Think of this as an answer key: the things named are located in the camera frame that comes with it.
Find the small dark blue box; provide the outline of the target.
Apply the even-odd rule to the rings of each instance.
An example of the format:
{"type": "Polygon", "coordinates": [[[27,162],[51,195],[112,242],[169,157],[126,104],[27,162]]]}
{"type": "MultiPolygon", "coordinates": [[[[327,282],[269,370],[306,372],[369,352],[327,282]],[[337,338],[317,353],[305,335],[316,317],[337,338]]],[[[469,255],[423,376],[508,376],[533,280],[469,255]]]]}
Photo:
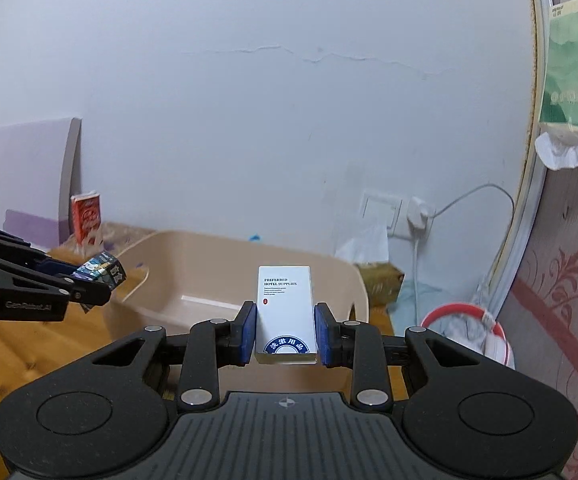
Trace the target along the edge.
{"type": "Polygon", "coordinates": [[[103,283],[114,290],[126,280],[126,270],[110,252],[99,252],[80,264],[72,276],[81,281],[103,283]]]}

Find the white hotel supplies box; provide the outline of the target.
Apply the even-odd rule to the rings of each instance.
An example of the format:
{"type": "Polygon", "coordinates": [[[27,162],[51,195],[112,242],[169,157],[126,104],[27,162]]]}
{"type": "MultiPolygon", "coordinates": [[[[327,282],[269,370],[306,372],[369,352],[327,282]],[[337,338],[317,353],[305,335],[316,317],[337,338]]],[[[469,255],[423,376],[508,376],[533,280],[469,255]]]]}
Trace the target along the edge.
{"type": "Polygon", "coordinates": [[[259,267],[254,353],[261,364],[316,363],[314,303],[308,266],[259,267]]]}

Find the red white carton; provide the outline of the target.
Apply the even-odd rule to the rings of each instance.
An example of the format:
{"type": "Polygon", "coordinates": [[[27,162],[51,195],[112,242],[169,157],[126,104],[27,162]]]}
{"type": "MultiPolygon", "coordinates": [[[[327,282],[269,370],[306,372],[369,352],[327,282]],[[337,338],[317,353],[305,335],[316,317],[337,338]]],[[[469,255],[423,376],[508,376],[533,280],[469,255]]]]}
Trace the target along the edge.
{"type": "Polygon", "coordinates": [[[96,237],[102,225],[100,194],[89,192],[72,195],[70,206],[76,244],[79,246],[95,245],[96,237]]]}

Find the gold yellow box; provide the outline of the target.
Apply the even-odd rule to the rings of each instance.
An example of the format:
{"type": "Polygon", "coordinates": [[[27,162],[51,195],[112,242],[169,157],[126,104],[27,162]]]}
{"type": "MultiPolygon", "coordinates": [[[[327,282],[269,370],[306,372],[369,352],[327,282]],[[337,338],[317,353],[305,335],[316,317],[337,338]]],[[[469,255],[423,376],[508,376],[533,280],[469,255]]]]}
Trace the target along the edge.
{"type": "Polygon", "coordinates": [[[405,274],[389,262],[359,263],[361,274],[371,307],[392,304],[399,296],[405,274]]]}

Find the grey leaning board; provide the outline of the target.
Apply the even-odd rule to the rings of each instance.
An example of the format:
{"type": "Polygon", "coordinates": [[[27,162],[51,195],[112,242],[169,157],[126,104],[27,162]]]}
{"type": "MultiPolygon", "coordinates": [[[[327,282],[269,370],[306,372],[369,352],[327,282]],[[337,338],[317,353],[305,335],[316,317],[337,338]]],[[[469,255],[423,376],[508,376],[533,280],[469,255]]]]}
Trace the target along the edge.
{"type": "Polygon", "coordinates": [[[79,118],[0,127],[0,230],[44,248],[69,236],[79,118]]]}

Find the beige plastic storage bin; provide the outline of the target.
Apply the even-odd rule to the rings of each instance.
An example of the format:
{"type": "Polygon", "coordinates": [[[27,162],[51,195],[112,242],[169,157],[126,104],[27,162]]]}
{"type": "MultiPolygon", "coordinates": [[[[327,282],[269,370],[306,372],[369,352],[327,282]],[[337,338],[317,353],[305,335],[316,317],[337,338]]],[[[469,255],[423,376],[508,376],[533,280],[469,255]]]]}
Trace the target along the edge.
{"type": "Polygon", "coordinates": [[[118,259],[128,278],[104,308],[112,338],[146,325],[186,334],[210,320],[232,320],[242,304],[257,301],[261,266],[307,266],[312,298],[325,302],[338,321],[369,320],[366,289],[356,266],[335,257],[260,242],[186,231],[160,231],[124,248],[118,259]]]}

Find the light blue blanket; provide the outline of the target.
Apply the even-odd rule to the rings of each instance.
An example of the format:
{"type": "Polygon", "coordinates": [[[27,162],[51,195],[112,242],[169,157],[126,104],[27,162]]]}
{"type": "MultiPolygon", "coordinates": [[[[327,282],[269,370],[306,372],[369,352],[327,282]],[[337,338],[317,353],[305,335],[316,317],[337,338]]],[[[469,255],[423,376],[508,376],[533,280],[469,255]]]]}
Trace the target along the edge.
{"type": "Polygon", "coordinates": [[[403,336],[407,327],[417,325],[429,312],[446,304],[469,304],[469,300],[423,282],[418,284],[415,300],[414,282],[405,280],[396,299],[387,305],[393,333],[403,336]]]}

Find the white charger plug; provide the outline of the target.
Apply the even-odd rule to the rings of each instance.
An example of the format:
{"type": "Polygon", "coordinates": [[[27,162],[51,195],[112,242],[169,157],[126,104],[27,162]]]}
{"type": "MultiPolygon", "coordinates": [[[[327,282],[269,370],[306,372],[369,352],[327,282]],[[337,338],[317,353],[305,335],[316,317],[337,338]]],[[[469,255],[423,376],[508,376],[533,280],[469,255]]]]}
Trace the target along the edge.
{"type": "Polygon", "coordinates": [[[413,233],[424,233],[429,228],[435,209],[419,197],[411,197],[407,207],[407,223],[413,233]]]}

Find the red white headphones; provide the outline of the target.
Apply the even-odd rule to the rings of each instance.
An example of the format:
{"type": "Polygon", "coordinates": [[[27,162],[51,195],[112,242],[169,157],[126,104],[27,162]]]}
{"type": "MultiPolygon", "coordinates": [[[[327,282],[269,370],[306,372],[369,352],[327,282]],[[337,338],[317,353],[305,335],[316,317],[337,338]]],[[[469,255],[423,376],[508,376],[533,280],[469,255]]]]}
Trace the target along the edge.
{"type": "Polygon", "coordinates": [[[420,325],[499,364],[514,368],[513,350],[502,324],[475,304],[444,304],[429,312],[420,325]]]}

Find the green tissue box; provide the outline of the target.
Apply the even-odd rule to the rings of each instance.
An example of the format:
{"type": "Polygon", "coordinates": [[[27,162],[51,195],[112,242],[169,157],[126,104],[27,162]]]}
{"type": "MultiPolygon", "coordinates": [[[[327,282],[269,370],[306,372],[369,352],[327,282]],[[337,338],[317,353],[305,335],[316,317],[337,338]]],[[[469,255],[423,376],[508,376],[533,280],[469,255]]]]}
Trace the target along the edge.
{"type": "Polygon", "coordinates": [[[547,66],[538,158],[550,170],[578,167],[578,0],[553,6],[549,17],[547,66]]]}

